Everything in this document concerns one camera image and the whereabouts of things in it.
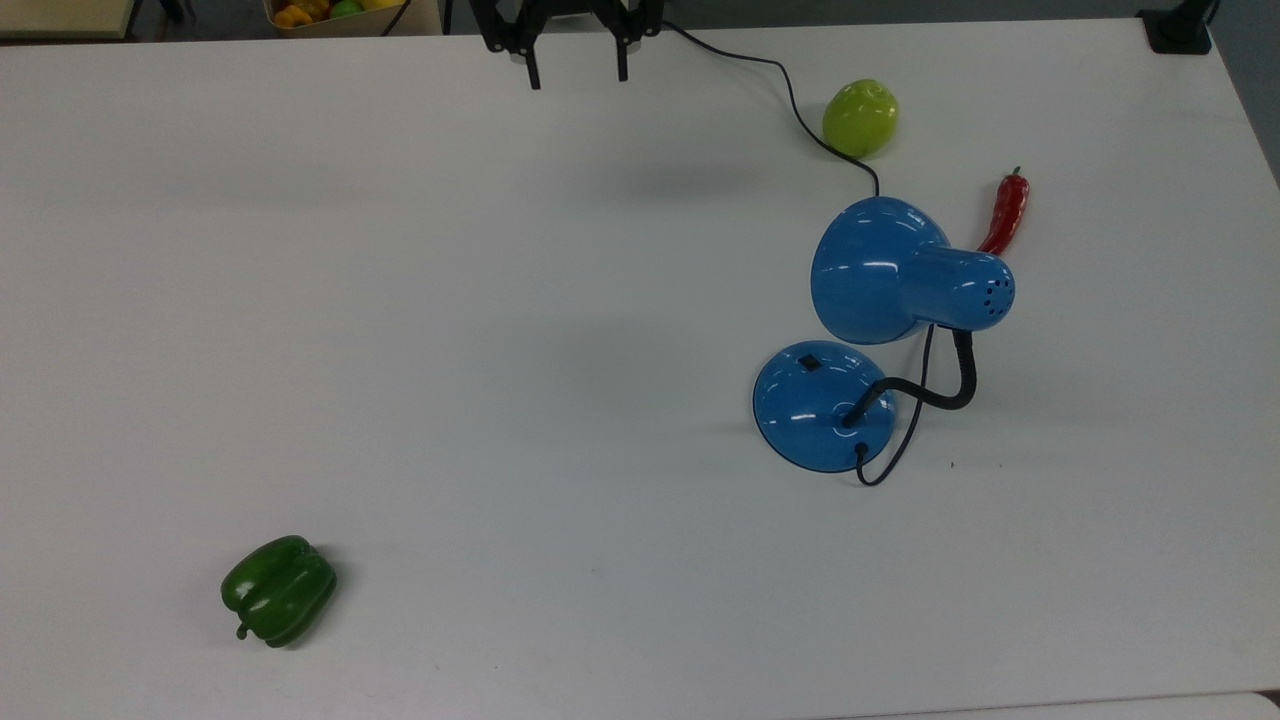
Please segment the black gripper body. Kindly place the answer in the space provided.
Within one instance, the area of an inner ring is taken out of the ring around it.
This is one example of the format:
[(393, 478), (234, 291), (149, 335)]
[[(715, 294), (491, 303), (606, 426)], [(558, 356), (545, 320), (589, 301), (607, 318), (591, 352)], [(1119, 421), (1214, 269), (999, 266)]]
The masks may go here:
[(507, 19), (498, 1), (471, 1), (470, 9), (494, 53), (531, 56), (547, 23), (562, 15), (589, 14), (614, 37), (621, 53), (637, 47), (645, 37), (660, 32), (664, 1), (520, 1), (516, 17)]

